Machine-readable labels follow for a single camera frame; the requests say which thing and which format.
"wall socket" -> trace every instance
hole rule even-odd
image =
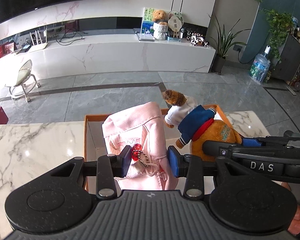
[[[233,50],[234,51],[241,51],[242,50],[242,46],[236,44],[236,45],[233,46]]]

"gray wall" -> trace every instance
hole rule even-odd
[[[252,28],[256,13],[258,10],[258,3],[255,0],[216,0],[213,8],[213,13],[217,16],[218,21],[222,27],[225,25],[225,30],[229,31],[238,19],[240,22],[234,28],[234,32],[243,29]],[[210,21],[207,31],[207,39],[210,44],[216,48],[214,41],[209,38],[213,37],[217,40],[217,31],[215,29],[215,19]],[[250,31],[240,33],[235,41],[247,42]],[[238,52],[229,49],[227,60],[238,62]]]
[[[247,46],[241,57],[242,62],[252,60],[265,47],[265,41],[269,33],[269,24],[266,21],[266,15],[261,11],[263,8],[268,10],[275,9],[280,13],[291,13],[298,19],[300,27],[300,0],[263,0],[257,12]]]

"blue jacket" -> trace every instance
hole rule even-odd
[[[181,121],[178,130],[181,133],[180,141],[185,146],[192,139],[195,132],[209,119],[214,118],[217,112],[213,108],[205,110],[198,105]]]

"water bottle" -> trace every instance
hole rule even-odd
[[[297,28],[298,19],[295,17],[292,17],[292,22],[293,22],[293,31],[294,31]]]
[[[249,76],[258,83],[262,83],[265,79],[268,69],[270,67],[270,60],[267,59],[267,56],[270,52],[270,46],[266,47],[266,50],[262,54],[258,54],[250,68]]]

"gray tile floor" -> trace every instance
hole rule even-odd
[[[239,68],[225,66],[222,75],[122,72],[39,82],[41,87],[33,92],[42,95],[32,96],[30,103],[24,98],[6,98],[7,88],[0,91],[0,106],[9,117],[9,123],[81,121],[86,114],[114,113],[148,101],[155,101],[164,108],[167,106],[160,89],[166,87],[194,96],[202,104],[218,104],[224,112],[252,110],[273,136],[282,136],[285,130],[300,130],[300,92],[293,96],[286,90],[286,83],[279,80],[259,85],[248,76],[247,70]]]

